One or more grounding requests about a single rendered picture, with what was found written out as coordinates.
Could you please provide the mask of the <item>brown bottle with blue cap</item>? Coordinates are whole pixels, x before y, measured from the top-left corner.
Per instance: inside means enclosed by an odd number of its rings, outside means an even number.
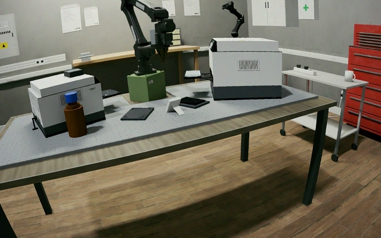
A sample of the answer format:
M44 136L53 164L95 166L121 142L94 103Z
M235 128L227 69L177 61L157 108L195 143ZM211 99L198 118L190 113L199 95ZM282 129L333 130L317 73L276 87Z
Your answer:
M68 128L69 137L78 138L87 134L86 120L84 116L83 105L78 101L77 92L69 92L65 94L64 114Z

